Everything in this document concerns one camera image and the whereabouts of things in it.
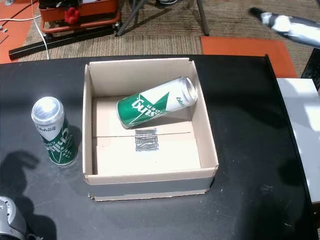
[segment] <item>table surface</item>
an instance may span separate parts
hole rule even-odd
[[[0,195],[15,201],[44,240],[317,239],[301,160],[264,57],[184,56],[195,61],[219,157],[208,193],[114,202],[87,197],[81,163],[85,64],[163,57],[173,56],[0,65]],[[43,96],[62,101],[79,146],[67,167],[49,161],[31,120]]]

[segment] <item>cardboard box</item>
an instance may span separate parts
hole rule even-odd
[[[123,128],[118,100],[180,76],[188,76],[196,87],[195,105],[135,129]],[[90,62],[82,134],[83,175],[96,201],[204,194],[218,169],[196,66],[188,58]],[[151,150],[139,149],[145,143]]]

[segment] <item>orange equipment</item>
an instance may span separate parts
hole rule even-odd
[[[68,16],[70,12],[71,14],[75,13],[75,18],[72,18],[71,20]],[[73,7],[72,11],[66,7],[40,9],[40,14],[41,31],[45,34],[95,28],[105,25],[114,25],[117,30],[121,25],[121,13],[118,9],[118,0],[97,0],[94,2],[82,3],[77,6],[76,9]],[[90,17],[102,14],[111,14],[112,17],[108,19],[88,20]],[[45,28],[46,22],[50,23],[56,21],[63,21],[64,24],[58,27]]]

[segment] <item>soda can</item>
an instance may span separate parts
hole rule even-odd
[[[118,117],[125,128],[189,107],[197,101],[197,91],[186,76],[126,97],[116,104]]]
[[[48,150],[49,159],[57,165],[71,163],[77,148],[62,103],[54,97],[45,96],[33,105],[31,118]]]

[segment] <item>orange floor mat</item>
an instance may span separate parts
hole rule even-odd
[[[10,6],[5,6],[5,2],[0,2],[0,19],[11,18],[17,12],[30,4],[30,0],[15,0]],[[33,4],[33,11],[36,12],[38,3]],[[29,19],[32,18],[31,6],[23,10],[15,19]],[[4,25],[7,30],[8,37],[0,44],[0,64],[17,62],[18,60],[11,61],[9,58],[9,50],[21,47],[27,37],[33,20],[30,21],[9,21]]]
[[[269,55],[277,78],[297,78],[295,67],[283,41],[257,38],[202,36],[204,55]]]

